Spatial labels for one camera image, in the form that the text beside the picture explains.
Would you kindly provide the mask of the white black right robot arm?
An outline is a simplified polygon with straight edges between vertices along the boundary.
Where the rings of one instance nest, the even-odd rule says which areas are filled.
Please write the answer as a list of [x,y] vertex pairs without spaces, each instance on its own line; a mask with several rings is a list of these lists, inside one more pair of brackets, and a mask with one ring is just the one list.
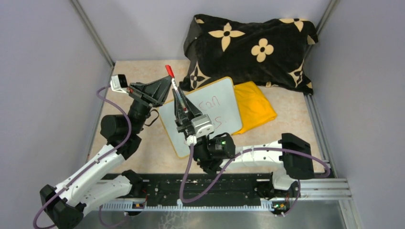
[[173,89],[177,131],[183,133],[190,149],[185,175],[192,162],[207,174],[221,175],[227,169],[275,167],[269,191],[282,196],[298,180],[315,178],[311,149],[297,136],[284,133],[279,141],[256,146],[236,147],[229,133],[211,137],[214,125],[180,89]]

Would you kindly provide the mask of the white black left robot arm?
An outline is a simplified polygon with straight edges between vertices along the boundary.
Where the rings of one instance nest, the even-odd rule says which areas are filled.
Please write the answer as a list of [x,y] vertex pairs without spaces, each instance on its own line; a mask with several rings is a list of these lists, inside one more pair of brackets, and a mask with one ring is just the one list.
[[119,114],[102,118],[100,133],[107,142],[92,159],[56,186],[41,189],[40,211],[46,213],[54,227],[73,229],[89,212],[105,203],[121,196],[136,198],[142,194],[142,178],[132,170],[104,184],[100,180],[137,151],[146,120],[154,108],[165,103],[170,88],[170,76],[150,83],[128,83],[123,74],[111,77],[107,89],[127,94],[133,102],[128,111],[120,109]]

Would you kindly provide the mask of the yellow framed whiteboard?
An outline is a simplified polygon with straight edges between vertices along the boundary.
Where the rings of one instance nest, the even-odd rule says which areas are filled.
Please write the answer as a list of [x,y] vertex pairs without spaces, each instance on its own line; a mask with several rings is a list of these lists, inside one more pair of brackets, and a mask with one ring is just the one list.
[[[241,116],[230,77],[224,77],[186,94],[187,98],[204,114],[214,126],[215,136],[224,132],[233,134],[242,128]],[[175,124],[174,101],[170,100],[158,109],[160,119],[171,144],[179,158],[185,158],[190,150],[182,133]]]

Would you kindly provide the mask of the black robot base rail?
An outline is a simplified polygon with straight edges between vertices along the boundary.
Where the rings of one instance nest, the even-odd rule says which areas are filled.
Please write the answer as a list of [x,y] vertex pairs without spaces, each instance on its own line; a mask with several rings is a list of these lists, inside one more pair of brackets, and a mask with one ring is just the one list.
[[107,174],[93,185],[70,186],[63,200],[81,216],[102,208],[132,211],[270,211],[286,214],[301,201],[347,200],[352,197],[342,179],[310,179],[276,189],[271,173],[190,174],[184,189],[181,174],[137,174],[131,170]]

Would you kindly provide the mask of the red capped white marker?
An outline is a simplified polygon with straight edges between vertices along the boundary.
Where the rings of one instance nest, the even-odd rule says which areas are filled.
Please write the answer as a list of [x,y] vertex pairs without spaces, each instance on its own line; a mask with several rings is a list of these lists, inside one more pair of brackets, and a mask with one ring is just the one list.
[[177,84],[176,84],[176,82],[175,82],[175,76],[174,76],[174,73],[173,73],[173,71],[172,71],[172,68],[171,68],[170,65],[165,65],[165,68],[166,68],[166,71],[167,71],[168,75],[171,77],[171,83],[172,83],[173,89],[174,89],[174,91],[175,91],[174,97],[178,99],[178,101],[179,101],[179,103],[180,103],[180,106],[181,106],[181,109],[182,109],[185,113],[187,113],[187,112],[188,112],[188,109],[187,109],[187,107],[186,107],[186,102],[185,102],[185,100],[184,100],[182,94],[180,93],[179,88],[178,88],[178,86],[177,86]]

